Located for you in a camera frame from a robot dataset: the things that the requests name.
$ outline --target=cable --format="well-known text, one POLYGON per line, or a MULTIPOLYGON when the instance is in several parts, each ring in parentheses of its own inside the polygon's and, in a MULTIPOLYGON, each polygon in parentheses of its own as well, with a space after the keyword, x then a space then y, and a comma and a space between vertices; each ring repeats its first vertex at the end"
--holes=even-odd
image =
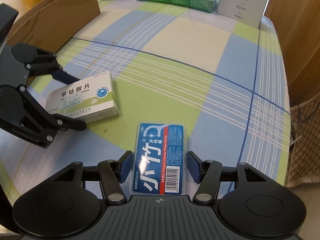
POLYGON ((320 105, 320 101, 318 102, 318 104, 316 105, 316 108, 313 110, 313 112, 312 112, 311 114, 309 114, 308 117, 306 117, 305 119, 301 119, 301 109, 300 109, 299 104, 297 104, 297 106, 298 106, 298 121, 297 121, 297 125, 298 125, 299 123, 301 123, 301 122, 307 121, 307 120, 315 113, 315 111, 318 109, 319 105, 320 105))

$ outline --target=blue gripper pad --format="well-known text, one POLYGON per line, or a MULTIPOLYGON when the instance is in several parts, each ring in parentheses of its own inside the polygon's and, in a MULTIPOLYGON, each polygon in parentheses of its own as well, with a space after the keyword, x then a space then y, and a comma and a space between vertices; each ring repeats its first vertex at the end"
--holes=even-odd
POLYGON ((80 80, 74 76, 69 75, 67 72, 62 71, 61 69, 52 71, 51 75, 55 80, 58 80, 58 81, 65 83, 67 85, 72 84, 72 83, 80 80))
POLYGON ((132 168, 132 162, 133 162, 133 152, 130 152, 130 154, 122 162, 121 170, 119 174, 119 183, 124 183, 125 180, 127 179, 132 168))
POLYGON ((201 183, 201 173, 199 170, 199 163, 187 152, 187 169, 191 174, 194 182, 201 183))

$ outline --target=metal screw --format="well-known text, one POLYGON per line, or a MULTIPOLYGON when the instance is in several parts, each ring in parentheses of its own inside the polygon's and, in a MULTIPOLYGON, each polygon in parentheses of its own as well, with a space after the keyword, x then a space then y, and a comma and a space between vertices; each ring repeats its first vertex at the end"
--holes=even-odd
POLYGON ((48 136, 47 136, 47 140, 48 140, 49 142, 52 142, 52 141, 53 141, 52 136, 51 136, 51 135, 48 135, 48 136))
POLYGON ((211 199, 211 195, 209 195, 207 193, 201 193, 196 196, 196 199, 201 202, 207 202, 211 199))
POLYGON ((117 202, 117 201, 123 200, 123 198, 124 198, 124 196, 122 194, 118 194, 118 193, 113 193, 108 196, 108 199, 112 202, 117 202))

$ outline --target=medicine box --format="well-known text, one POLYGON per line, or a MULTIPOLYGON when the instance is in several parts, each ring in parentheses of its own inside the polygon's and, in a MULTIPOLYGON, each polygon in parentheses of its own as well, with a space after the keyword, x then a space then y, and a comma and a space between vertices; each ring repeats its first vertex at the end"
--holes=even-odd
POLYGON ((118 115, 115 99, 108 71, 51 91, 45 109, 90 123, 118 115))

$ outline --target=red stripe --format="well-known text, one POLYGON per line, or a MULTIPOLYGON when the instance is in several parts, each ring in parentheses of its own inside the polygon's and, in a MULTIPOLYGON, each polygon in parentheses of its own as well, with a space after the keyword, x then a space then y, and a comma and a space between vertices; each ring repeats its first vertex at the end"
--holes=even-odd
POLYGON ((167 167, 167 144, 168 144, 167 142, 168 142, 168 127, 166 126, 164 128, 164 134, 163 134, 160 194, 164 194, 164 188, 165 188, 165 174, 166 174, 166 167, 167 167))

